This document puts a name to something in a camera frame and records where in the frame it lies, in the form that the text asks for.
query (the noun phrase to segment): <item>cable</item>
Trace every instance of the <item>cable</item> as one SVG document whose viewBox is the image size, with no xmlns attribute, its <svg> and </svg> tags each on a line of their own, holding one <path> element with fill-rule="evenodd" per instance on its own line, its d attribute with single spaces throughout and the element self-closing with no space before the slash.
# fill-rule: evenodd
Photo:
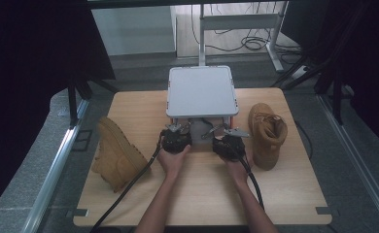
<svg viewBox="0 0 379 233">
<path fill-rule="evenodd" d="M 295 72 L 297 70 L 297 68 L 299 66 L 301 66 L 305 62 L 305 60 L 307 59 L 307 57 L 308 57 L 307 55 L 302 55 L 299 58 L 299 60 L 292 66 L 292 68 L 290 68 L 287 72 L 285 72 L 283 75 L 281 75 L 277 79 L 277 81 L 271 85 L 271 87 L 277 86 L 277 84 L 278 84 L 278 87 L 281 87 L 281 85 L 283 84 L 283 82 L 287 78 L 289 78 L 293 74 L 293 72 Z"/>
<path fill-rule="evenodd" d="M 275 13 L 275 7 L 277 6 L 277 2 L 274 2 L 274 8 L 272 9 L 272 13 Z"/>
<path fill-rule="evenodd" d="M 254 2 L 252 2 L 252 3 L 250 4 L 250 6 L 247 8 L 247 10 L 245 10 L 245 13 L 244 13 L 244 14 L 248 13 L 248 10 L 250 10 L 251 7 L 253 7 L 253 13 L 254 13 Z"/>
<path fill-rule="evenodd" d="M 311 143 L 310 137 L 308 134 L 305 132 L 304 128 L 301 126 L 301 124 L 298 121 L 294 121 L 295 125 L 298 126 L 298 128 L 301 130 L 301 132 L 304 134 L 305 138 L 307 138 L 308 144 L 310 146 L 310 155 L 308 155 L 308 158 L 311 160 L 313 158 L 313 143 Z"/>
<path fill-rule="evenodd" d="M 164 131 L 162 130 L 159 134 L 158 142 L 156 143 L 156 149 L 154 151 L 153 156 L 151 157 L 150 161 L 147 163 L 147 165 L 134 177 L 134 179 L 128 184 L 128 186 L 125 188 L 125 190 L 122 192 L 120 197 L 114 202 L 114 204 L 108 209 L 107 212 L 93 225 L 92 229 L 90 230 L 90 233 L 95 232 L 98 227 L 101 225 L 102 221 L 111 213 L 111 211 L 120 203 L 120 201 L 123 199 L 123 197 L 128 193 L 129 189 L 131 189 L 132 186 L 135 185 L 135 183 L 138 181 L 138 179 L 141 178 L 142 175 L 144 175 L 145 172 L 150 168 L 150 166 L 153 164 L 155 158 L 158 156 L 159 151 L 161 150 L 161 137 L 163 136 Z"/>
<path fill-rule="evenodd" d="M 334 233 L 338 233 L 338 231 L 335 230 L 334 227 L 331 226 L 331 224 L 328 224 L 327 227 L 328 227 L 331 231 L 333 231 Z"/>
<path fill-rule="evenodd" d="M 195 35 L 194 27 L 193 27 L 193 5 L 191 5 L 191 7 L 190 7 L 190 16 L 191 16 L 192 35 L 193 35 L 193 38 L 195 39 L 195 41 L 199 44 L 198 39 L 196 38 L 196 35 Z M 215 46 L 209 46 L 209 45 L 205 45 L 205 47 L 212 48 L 212 49 L 215 49 L 215 50 L 221 50 L 221 51 L 241 50 L 244 47 L 247 50 L 256 51 L 256 50 L 260 50 L 260 49 L 264 48 L 264 46 L 266 45 L 266 43 L 269 41 L 270 35 L 268 35 L 268 39 L 263 39 L 261 37 L 256 37 L 256 36 L 252 37 L 252 36 L 250 36 L 252 30 L 253 29 L 250 29 L 249 32 L 248 32 L 248 34 L 247 34 L 247 36 L 241 39 L 241 46 L 238 47 L 238 48 L 230 49 L 230 50 L 225 50 L 225 49 L 222 49 L 222 48 L 218 48 L 218 47 L 215 47 Z M 214 31 L 215 31 L 216 34 L 224 34 L 224 33 L 227 33 L 229 31 L 232 31 L 232 29 L 226 30 L 224 32 L 217 32 L 216 30 L 214 30 Z M 254 47 L 249 46 L 248 44 L 258 45 L 258 47 L 254 48 Z"/>
<path fill-rule="evenodd" d="M 238 157 L 238 160 L 244 166 L 248 177 L 251 179 L 251 181 L 253 182 L 254 188 L 256 189 L 259 204 L 261 205 L 262 209 L 265 211 L 264 203 L 262 201 L 261 190 L 259 189 L 258 182 L 256 180 L 256 177 L 254 176 L 254 173 L 251 172 L 251 167 L 250 167 L 250 164 L 248 164 L 248 159 L 246 158 L 247 162 L 245 162 L 243 157 L 232 147 L 230 143 L 226 142 L 226 144 L 231 148 L 232 152 Z"/>
</svg>

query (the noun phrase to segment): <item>gray floor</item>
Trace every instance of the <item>gray floor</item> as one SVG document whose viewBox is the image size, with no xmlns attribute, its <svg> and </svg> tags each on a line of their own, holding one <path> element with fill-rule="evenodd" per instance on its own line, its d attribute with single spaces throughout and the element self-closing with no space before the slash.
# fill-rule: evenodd
<svg viewBox="0 0 379 233">
<path fill-rule="evenodd" d="M 116 81 L 108 83 L 120 91 L 166 89 L 169 69 L 196 65 L 196 59 L 174 57 L 112 57 Z M 228 65 L 235 87 L 268 87 L 279 76 L 267 54 L 250 56 L 208 57 L 207 65 Z M 362 180 L 342 147 L 326 114 L 312 89 L 317 78 L 311 79 L 285 95 L 299 129 L 322 191 L 331 209 L 330 225 L 279 225 L 281 232 L 379 232 L 379 212 Z M 108 113 L 113 93 L 90 83 L 93 96 L 79 138 L 91 133 L 88 143 L 80 141 L 70 152 L 60 180 L 42 219 L 38 232 L 88 232 L 77 227 L 71 213 L 76 209 L 89 165 L 98 143 L 97 120 Z M 372 175 L 379 183 L 379 139 L 359 119 L 349 104 L 342 103 L 344 125 Z M 49 171 L 60 141 L 68 128 L 66 91 L 51 101 L 51 112 L 36 143 L 16 176 L 0 199 L 0 232 L 20 232 L 32 208 L 42 182 Z M 122 227 L 128 232 L 129 227 Z M 174 227 L 166 232 L 246 232 L 245 227 Z"/>
</svg>

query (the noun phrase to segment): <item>wooden table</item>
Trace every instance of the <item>wooden table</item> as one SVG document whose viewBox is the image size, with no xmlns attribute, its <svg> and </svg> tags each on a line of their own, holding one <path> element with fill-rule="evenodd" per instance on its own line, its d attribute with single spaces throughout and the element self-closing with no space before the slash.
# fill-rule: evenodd
<svg viewBox="0 0 379 233">
<path fill-rule="evenodd" d="M 274 224 L 328 224 L 331 215 L 319 215 L 316 208 L 327 207 L 320 185 L 293 122 L 283 92 L 278 88 L 236 89 L 240 112 L 234 126 L 248 131 L 248 113 L 258 103 L 271 106 L 289 129 L 277 165 L 270 171 L 258 167 L 253 172 L 261 189 L 265 210 Z M 170 123 L 166 116 L 167 91 L 119 92 L 108 117 L 115 121 L 128 140 L 149 159 L 159 132 Z M 251 139 L 244 139 L 250 147 Z M 164 173 L 157 161 L 132 187 L 103 225 L 137 225 L 158 190 Z M 79 226 L 93 225 L 119 197 L 100 175 L 89 171 L 78 209 L 87 216 L 74 216 Z M 242 206 L 223 162 L 211 146 L 194 145 L 187 156 L 175 188 L 167 225 L 244 225 Z"/>
</svg>

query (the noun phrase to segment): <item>brown boot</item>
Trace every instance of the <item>brown boot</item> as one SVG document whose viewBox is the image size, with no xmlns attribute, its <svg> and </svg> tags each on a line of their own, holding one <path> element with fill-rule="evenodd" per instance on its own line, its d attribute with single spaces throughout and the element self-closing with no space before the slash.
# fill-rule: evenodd
<svg viewBox="0 0 379 233">
<path fill-rule="evenodd" d="M 287 125 L 268 105 L 258 103 L 250 110 L 248 126 L 253 135 L 254 163 L 268 171 L 278 161 L 280 147 L 287 137 Z"/>
<path fill-rule="evenodd" d="M 118 192 L 147 165 L 147 159 L 129 144 L 122 130 L 109 118 L 99 119 L 98 130 L 99 153 L 91 170 L 101 174 L 114 192 Z"/>
</svg>

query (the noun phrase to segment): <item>handheld controller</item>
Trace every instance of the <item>handheld controller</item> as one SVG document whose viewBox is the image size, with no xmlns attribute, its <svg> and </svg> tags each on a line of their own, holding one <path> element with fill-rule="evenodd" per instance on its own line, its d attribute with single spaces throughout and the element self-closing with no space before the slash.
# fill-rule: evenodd
<svg viewBox="0 0 379 233">
<path fill-rule="evenodd" d="M 182 133 L 180 130 L 173 131 L 170 128 L 164 131 L 162 147 L 170 153 L 179 153 L 184 150 L 187 145 L 192 145 L 190 132 Z"/>
<path fill-rule="evenodd" d="M 235 162 L 245 156 L 245 145 L 240 137 L 225 135 L 221 140 L 213 138 L 213 152 Z"/>
</svg>

